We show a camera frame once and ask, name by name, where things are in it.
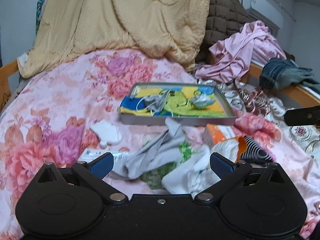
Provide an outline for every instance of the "white air conditioner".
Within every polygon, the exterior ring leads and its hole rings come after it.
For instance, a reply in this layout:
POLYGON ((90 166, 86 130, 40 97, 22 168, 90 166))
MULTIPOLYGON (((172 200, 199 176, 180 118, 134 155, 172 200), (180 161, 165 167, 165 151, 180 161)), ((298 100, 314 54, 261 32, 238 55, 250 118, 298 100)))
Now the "white air conditioner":
POLYGON ((281 13, 266 0, 242 0, 242 5, 249 15, 262 20, 266 26, 276 31, 283 27, 281 13))

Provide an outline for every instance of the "striped object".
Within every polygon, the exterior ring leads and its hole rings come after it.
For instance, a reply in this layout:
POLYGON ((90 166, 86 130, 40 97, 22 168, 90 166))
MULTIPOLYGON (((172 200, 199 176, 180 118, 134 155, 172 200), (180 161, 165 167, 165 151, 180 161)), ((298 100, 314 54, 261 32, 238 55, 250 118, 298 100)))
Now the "striped object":
POLYGON ((260 165, 273 162, 269 154, 267 154, 251 137, 244 136, 244 140, 246 141, 248 148, 240 155, 240 160, 260 165))

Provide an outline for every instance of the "shallow tray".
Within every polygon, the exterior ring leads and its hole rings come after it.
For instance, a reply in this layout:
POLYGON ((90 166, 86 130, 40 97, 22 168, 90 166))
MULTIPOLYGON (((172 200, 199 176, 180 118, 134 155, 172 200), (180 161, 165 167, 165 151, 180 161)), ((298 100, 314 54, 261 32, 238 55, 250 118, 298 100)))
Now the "shallow tray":
MULTIPOLYGON (((206 90, 208 88, 213 88, 213 94, 217 102, 220 104, 222 110, 225 112, 225 117, 216 116, 174 116, 171 117, 175 121, 181 123, 182 125, 189 126, 206 126, 206 124, 219 124, 219 125, 234 125, 236 120, 236 115, 232 110, 231 106, 221 94, 219 89, 214 85, 199 85, 199 84, 189 84, 189 83, 156 83, 156 82, 146 82, 146 83, 135 83, 129 93, 129 97, 135 95, 137 87, 140 89, 172 89, 177 90, 179 87, 198 87, 201 90, 206 90)), ((137 125, 165 125, 164 121, 168 116, 137 116, 134 114, 120 113, 120 120, 123 124, 137 124, 137 125)))

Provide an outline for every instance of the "beige quilt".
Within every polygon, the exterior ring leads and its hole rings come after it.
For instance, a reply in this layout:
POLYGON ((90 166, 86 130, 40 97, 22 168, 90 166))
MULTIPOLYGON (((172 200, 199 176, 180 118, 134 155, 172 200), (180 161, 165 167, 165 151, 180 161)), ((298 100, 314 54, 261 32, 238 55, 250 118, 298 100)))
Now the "beige quilt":
POLYGON ((210 0, 48 0, 24 78, 97 49, 135 48, 193 68, 210 0))

